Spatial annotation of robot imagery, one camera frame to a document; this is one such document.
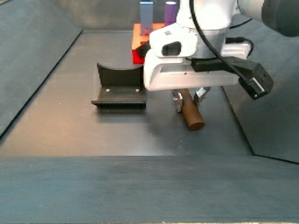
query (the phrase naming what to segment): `purple object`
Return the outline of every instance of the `purple object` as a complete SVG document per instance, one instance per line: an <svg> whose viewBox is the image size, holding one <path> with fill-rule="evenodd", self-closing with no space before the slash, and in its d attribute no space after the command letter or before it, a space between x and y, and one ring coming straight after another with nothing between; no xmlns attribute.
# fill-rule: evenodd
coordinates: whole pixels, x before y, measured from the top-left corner
<svg viewBox="0 0 299 224"><path fill-rule="evenodd" d="M166 2L164 5L164 26L175 23L176 20L176 2Z"/></svg>

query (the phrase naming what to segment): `metal floor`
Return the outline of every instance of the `metal floor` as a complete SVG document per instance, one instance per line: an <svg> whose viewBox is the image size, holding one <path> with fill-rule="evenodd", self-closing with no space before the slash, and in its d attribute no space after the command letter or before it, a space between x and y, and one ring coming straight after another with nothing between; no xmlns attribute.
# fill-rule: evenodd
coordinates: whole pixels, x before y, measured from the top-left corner
<svg viewBox="0 0 299 224"><path fill-rule="evenodd" d="M298 222L299 167L251 155L220 88L188 131L168 91L100 111L96 63L131 35L84 32L0 143L0 223Z"/></svg>
<svg viewBox="0 0 299 224"><path fill-rule="evenodd" d="M0 143L3 157L250 155L219 87L188 131L171 91L148 92L146 110L99 110L98 62L132 67L131 31L86 31Z"/></svg>

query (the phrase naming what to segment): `red block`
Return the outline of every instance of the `red block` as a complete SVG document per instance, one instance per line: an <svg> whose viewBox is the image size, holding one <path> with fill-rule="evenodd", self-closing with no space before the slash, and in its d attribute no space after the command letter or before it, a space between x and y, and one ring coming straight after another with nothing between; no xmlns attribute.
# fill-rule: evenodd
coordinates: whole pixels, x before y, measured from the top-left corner
<svg viewBox="0 0 299 224"><path fill-rule="evenodd" d="M164 24L154 24L154 31L159 30L164 27ZM146 59L140 58L138 53L136 53L136 48L148 41L150 35L142 36L142 25L135 24L134 27L134 39L132 39L132 61L134 64L144 64Z"/></svg>

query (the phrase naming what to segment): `gray wall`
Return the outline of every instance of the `gray wall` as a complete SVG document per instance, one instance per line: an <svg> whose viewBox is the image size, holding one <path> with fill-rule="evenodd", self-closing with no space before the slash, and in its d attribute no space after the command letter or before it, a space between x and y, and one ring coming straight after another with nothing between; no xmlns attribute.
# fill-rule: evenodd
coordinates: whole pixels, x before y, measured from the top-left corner
<svg viewBox="0 0 299 224"><path fill-rule="evenodd" d="M84 30L132 30L140 22L139 0L56 0ZM154 0L154 21L164 21L164 3Z"/></svg>
<svg viewBox="0 0 299 224"><path fill-rule="evenodd" d="M0 136L80 30L52 0L0 5Z"/></svg>
<svg viewBox="0 0 299 224"><path fill-rule="evenodd" d="M256 101L239 85L224 88L252 150L299 162L299 38L282 36L256 21L230 36L255 42L248 59L264 66L275 81L272 93Z"/></svg>

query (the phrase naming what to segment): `black holder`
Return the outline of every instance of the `black holder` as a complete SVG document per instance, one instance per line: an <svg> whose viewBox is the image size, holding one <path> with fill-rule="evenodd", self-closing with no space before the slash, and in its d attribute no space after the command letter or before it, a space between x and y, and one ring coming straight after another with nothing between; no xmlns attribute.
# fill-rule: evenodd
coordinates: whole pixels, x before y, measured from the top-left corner
<svg viewBox="0 0 299 224"><path fill-rule="evenodd" d="M98 100L91 103L98 107L144 108L146 87L144 67L114 69L98 63L100 90Z"/></svg>

